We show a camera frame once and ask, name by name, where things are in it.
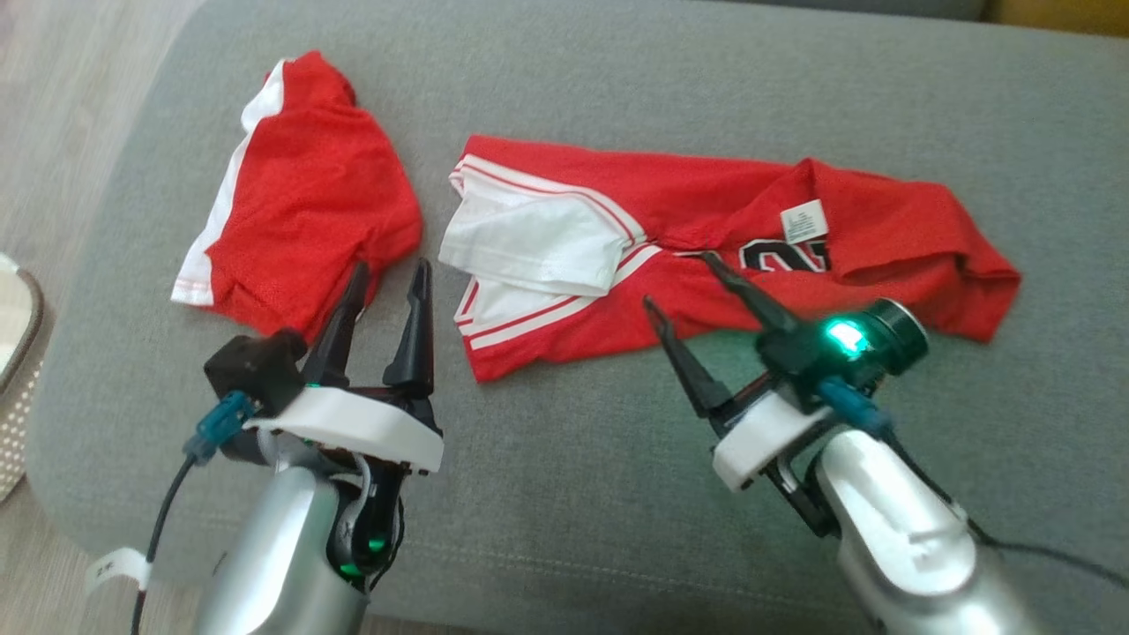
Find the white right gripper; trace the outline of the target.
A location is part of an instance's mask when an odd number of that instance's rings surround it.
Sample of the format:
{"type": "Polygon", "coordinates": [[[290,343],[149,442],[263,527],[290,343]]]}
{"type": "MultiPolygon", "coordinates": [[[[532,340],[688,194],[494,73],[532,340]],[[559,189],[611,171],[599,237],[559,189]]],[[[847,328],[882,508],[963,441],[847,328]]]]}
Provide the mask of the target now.
{"type": "MultiPolygon", "coordinates": [[[[761,327],[759,332],[763,336],[794,336],[803,329],[803,322],[791,310],[726,266],[712,250],[704,252],[701,260],[723,282],[723,288],[736,296],[758,320],[761,327]]],[[[653,301],[653,296],[644,297],[644,311],[695,416],[708,421],[714,433],[726,433],[714,447],[714,473],[728,490],[737,493],[746,482],[753,482],[774,458],[782,455],[803,434],[814,430],[820,421],[828,421],[834,415],[828,406],[817,406],[813,414],[803,414],[781,393],[769,391],[739,414],[729,430],[729,418],[725,415],[730,403],[729,388],[714,379],[714,374],[681,341],[673,322],[653,301]]]]}

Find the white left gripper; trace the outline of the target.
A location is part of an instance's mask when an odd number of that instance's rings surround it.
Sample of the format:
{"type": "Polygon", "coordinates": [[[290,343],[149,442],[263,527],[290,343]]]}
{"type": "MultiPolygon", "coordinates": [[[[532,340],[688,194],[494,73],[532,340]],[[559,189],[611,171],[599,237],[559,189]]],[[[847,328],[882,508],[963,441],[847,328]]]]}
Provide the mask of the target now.
{"type": "MultiPolygon", "coordinates": [[[[369,285],[370,268],[359,262],[305,360],[307,385],[322,386],[303,388],[282,414],[257,415],[244,421],[243,429],[286,430],[323,447],[438,473],[445,450],[438,430],[399,407],[339,389],[350,386],[345,369],[356,319],[364,313],[369,285]]],[[[429,398],[434,393],[435,363],[432,266],[427,258],[418,260],[408,285],[406,305],[406,325],[382,381],[408,398],[429,398]]]]}

